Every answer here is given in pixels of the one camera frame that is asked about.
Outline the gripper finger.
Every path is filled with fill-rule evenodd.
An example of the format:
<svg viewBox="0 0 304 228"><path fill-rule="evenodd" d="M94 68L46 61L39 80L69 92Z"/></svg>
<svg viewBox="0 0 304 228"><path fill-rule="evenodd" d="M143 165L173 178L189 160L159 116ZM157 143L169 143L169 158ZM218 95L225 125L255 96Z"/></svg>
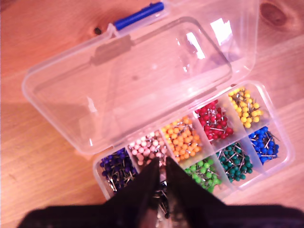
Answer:
<svg viewBox="0 0 304 228"><path fill-rule="evenodd" d="M226 207L225 203L187 175L171 157L166 158L166 179L168 192L173 194L184 209Z"/></svg>
<svg viewBox="0 0 304 228"><path fill-rule="evenodd" d="M137 177L104 205L117 209L145 209L160 183L159 159L154 158Z"/></svg>

